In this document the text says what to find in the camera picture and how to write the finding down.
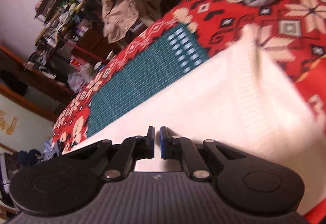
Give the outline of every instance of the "ribbed gray surface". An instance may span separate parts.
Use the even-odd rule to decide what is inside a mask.
[[[261,218],[238,212],[207,183],[190,180],[184,172],[132,172],[105,184],[94,201],[72,214],[41,218],[20,213],[8,223],[24,224],[306,224],[296,213]]]

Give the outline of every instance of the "wooden frame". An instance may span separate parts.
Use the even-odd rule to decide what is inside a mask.
[[[7,97],[9,100],[15,102],[16,104],[22,106],[23,108],[47,119],[52,122],[56,122],[58,115],[51,113],[37,105],[33,104],[32,102],[28,101],[26,98],[20,96],[19,94],[15,93],[7,86],[0,84],[0,94]]]

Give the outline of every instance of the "metal screw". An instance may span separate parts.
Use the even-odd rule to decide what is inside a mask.
[[[209,172],[206,170],[197,170],[194,172],[193,176],[197,179],[205,179],[209,177]]]
[[[118,170],[107,170],[104,175],[108,179],[114,179],[118,178],[121,173]]]

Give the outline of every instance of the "blue object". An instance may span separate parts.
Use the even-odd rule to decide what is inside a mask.
[[[92,98],[88,137],[208,60],[186,26],[179,24],[116,73]]]

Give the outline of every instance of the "bed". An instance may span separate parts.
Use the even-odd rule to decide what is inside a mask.
[[[156,129],[167,126],[181,135],[204,134],[205,139],[214,138],[214,126],[207,128],[196,125],[204,121],[204,124],[210,124],[205,113],[209,111],[209,105],[214,107],[213,99],[209,96],[201,97],[202,89],[199,88],[207,87],[207,90],[211,91],[216,89],[213,83],[220,74],[217,65],[223,64],[216,54],[238,40],[242,28],[247,24],[254,25],[258,44],[278,62],[294,83],[304,104],[310,108],[316,124],[324,129],[324,19],[326,0],[277,0],[271,6],[261,8],[247,7],[242,0],[185,0],[130,43],[74,98],[54,126],[53,142],[64,142],[64,153],[67,153],[106,138],[118,144],[126,137],[146,134],[148,126],[155,126]],[[125,105],[123,93],[129,91],[129,86],[122,86],[121,82],[117,81],[118,74],[123,75],[122,71],[126,74],[126,68],[131,64],[133,66],[128,67],[129,70],[137,63],[150,65],[144,55],[149,47],[173,35],[171,30],[180,28],[190,34],[187,37],[193,43],[199,44],[201,48],[198,48],[198,54],[201,49],[205,51],[205,54],[199,54],[201,65],[194,66],[196,69],[189,74],[180,74],[173,82],[167,82],[160,89],[151,91],[151,94],[139,100],[138,104],[128,105],[124,112],[115,115],[115,118],[94,125],[101,119],[98,113],[106,113],[99,109],[108,104],[107,102],[115,101]],[[101,94],[101,91],[104,91],[102,88],[113,82],[117,83],[117,86],[113,87],[120,89],[120,93],[115,94],[109,90],[107,94]],[[97,115],[93,115],[92,112],[96,109]],[[198,114],[189,116],[189,112]],[[211,124],[215,125],[216,120],[211,120]],[[311,223],[318,223],[326,212],[326,168],[323,165],[326,159],[325,147],[323,141],[317,142],[316,146],[312,146],[306,153],[308,156],[312,153],[317,155],[315,159],[305,161],[309,167],[310,185],[315,185],[315,189],[307,191],[309,194],[305,194],[298,212],[305,214]],[[136,170],[155,171],[158,168],[174,170],[175,167],[173,164],[163,164],[160,160],[156,163],[145,162],[136,165]]]

